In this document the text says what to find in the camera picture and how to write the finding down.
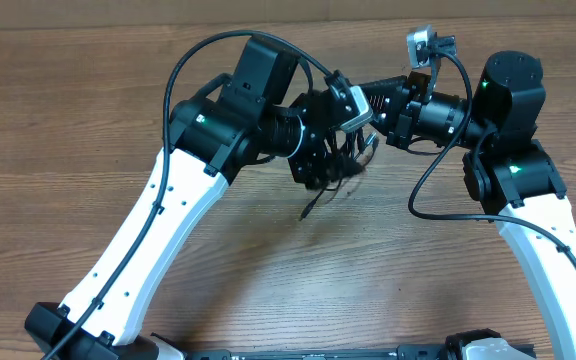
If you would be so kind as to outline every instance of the wooden tabletop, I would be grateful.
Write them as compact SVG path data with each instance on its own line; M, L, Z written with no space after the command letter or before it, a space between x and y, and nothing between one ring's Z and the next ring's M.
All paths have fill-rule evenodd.
M427 22L0 32L0 359L38 358L26 315L35 302L61 301L130 211L161 146L165 82L193 44L223 30L261 29L358 83L407 75L406 33ZM494 52L541 58L547 100L536 137L566 181L576 219L576 16L433 25L456 35L473 81ZM174 99L231 72L243 41L202 50ZM299 73L288 98L303 89ZM464 94L448 64L437 91ZM481 212L462 181L462 154L455 149L441 164L419 208ZM301 222L314 194L293 183L285 160L245 168L168 271L142 333L187 349L254 351L441 343L490 327L550 358L528 282L495 227L408 213L431 161L382 145L365 175Z

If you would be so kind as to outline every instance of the wooden table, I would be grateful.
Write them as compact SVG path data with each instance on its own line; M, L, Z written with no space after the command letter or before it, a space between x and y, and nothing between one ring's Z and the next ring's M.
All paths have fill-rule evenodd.
M406 33L427 22L0 32L0 359L38 358L26 315L79 282L141 193L161 146L164 84L189 47L219 31L257 28L362 82L407 74ZM576 16L433 25L457 36L473 81L496 51L542 59L548 96L537 137L576 217ZM174 98L232 71L242 45L202 51ZM289 98L303 89L299 73ZM451 66L437 90L463 95ZM420 208L481 211L466 193L462 154L454 150L428 181ZM430 162L382 146L364 176L302 222L314 194L293 183L285 160L244 169L188 239L143 333L188 349L254 351L439 343L490 327L551 357L528 283L495 227L408 213L408 195Z

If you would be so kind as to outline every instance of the table surface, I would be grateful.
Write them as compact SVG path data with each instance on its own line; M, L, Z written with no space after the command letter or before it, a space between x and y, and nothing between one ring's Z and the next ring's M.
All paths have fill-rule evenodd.
M39 356L26 315L79 282L141 193L161 146L164 85L189 47L253 27L363 82L408 74L406 33L427 22L0 32L0 359ZM496 51L542 59L548 96L536 137L566 181L576 218L576 16L433 24L457 36L472 81ZM193 58L174 99L233 71L243 41ZM303 89L299 73L289 98ZM451 66L437 90L464 94ZM419 208L481 211L465 190L462 154L455 149L440 165ZM408 213L409 193L431 161L381 146L363 176L301 222L314 194L293 183L285 160L244 169L168 271L143 333L187 349L254 351L440 343L490 327L550 358L528 283L495 227Z

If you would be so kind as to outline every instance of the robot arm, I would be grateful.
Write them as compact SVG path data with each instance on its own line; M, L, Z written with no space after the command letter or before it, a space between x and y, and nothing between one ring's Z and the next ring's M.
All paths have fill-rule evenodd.
M517 52L491 56L468 104L434 92L440 63L432 49L455 55L456 48L454 37L438 38L430 27L423 27L408 37L409 51L415 68L431 67L432 75L412 72L353 86L339 71L326 70L327 90L309 89L283 108L279 104L295 69L301 65L308 77L310 71L299 52L272 39L253 36L232 76L218 76L175 106L169 137L164 139L172 149L166 195L143 243L86 318L86 309L152 210L163 152L144 192L93 269L61 304L38 303L26 319L25 327L41 349L55 347L83 317L82 328L59 350L60 358L183 359L164 341L138 334L163 275L199 219L243 166L259 163L260 153L286 157L295 182L322 192L363 171L356 162L355 143L359 153L367 147L361 127L371 122L388 145L400 149L407 149L414 135L442 146L455 140L470 150L463 159L464 180L486 214L550 229L565 244L558 249L539 232L497 221L529 280L557 358L576 359L576 268L568 259L576 259L576 229L565 185L543 148L532 140L545 99L539 61ZM219 87L216 102L206 98ZM335 136L339 130L346 133L341 147ZM468 215L459 216L465 220ZM443 358L483 359L484 343L499 349L486 359L497 359L493 356L502 352L519 358L512 357L512 348L502 349L498 334L483 334L449 337Z

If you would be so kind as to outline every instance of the wall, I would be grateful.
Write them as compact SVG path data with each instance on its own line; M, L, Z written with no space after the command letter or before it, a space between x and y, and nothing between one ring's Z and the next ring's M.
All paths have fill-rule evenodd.
M0 0L0 29L576 15L566 0Z

